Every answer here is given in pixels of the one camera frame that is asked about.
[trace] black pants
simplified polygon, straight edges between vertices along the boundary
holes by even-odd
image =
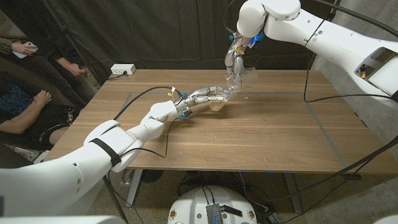
[[[44,76],[76,106],[84,107],[92,98],[92,96],[86,91],[85,83],[63,68],[56,61],[49,62],[43,55],[18,58],[14,54],[11,54],[7,55],[6,58],[22,65],[28,70]]]
[[[39,117],[22,134],[12,134],[0,131],[0,144],[10,144],[12,146],[31,149],[36,151],[51,150],[51,134],[63,127],[69,126],[69,115],[67,108],[70,106],[47,104],[40,112]],[[75,107],[71,112],[72,121],[79,115],[81,108]]]

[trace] person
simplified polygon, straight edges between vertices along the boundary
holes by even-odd
[[[49,150],[81,108],[51,103],[51,94],[0,72],[0,137],[5,144]]]
[[[0,11],[0,53],[8,60],[22,65],[28,70],[42,74],[49,79],[61,93],[74,105],[84,107],[95,95],[97,89],[88,81],[86,73],[79,64],[77,54],[70,57],[70,62],[58,50],[57,46],[48,43],[39,47],[24,45],[28,37]],[[27,55],[19,58],[12,51]]]

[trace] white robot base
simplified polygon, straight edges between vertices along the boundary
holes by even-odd
[[[231,209],[239,210],[241,216],[229,213]],[[167,223],[255,224],[257,218],[252,205],[242,195],[226,187],[203,186],[190,190],[174,202]]]

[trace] smartphone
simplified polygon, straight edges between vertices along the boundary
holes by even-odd
[[[28,41],[28,42],[26,42],[26,43],[24,43],[24,45],[34,45],[32,42],[30,42],[30,41]],[[37,47],[35,47],[35,48],[31,48],[31,50],[33,50],[34,52],[36,52],[37,51]],[[19,58],[24,58],[24,57],[26,57],[27,55],[26,54],[21,54],[21,53],[19,53],[19,52],[16,52],[16,51],[11,51],[14,55],[16,55],[17,57],[19,57]]]

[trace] black strap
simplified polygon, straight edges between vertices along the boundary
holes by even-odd
[[[107,145],[102,140],[95,138],[95,139],[91,140],[90,142],[97,144],[99,147],[104,149],[104,151],[106,153],[108,153],[108,155],[111,157],[112,167],[114,167],[116,164],[118,164],[122,161],[120,159],[120,156],[109,145]]]
[[[396,91],[392,96],[391,96],[392,100],[394,100],[395,102],[398,103],[398,91]]]

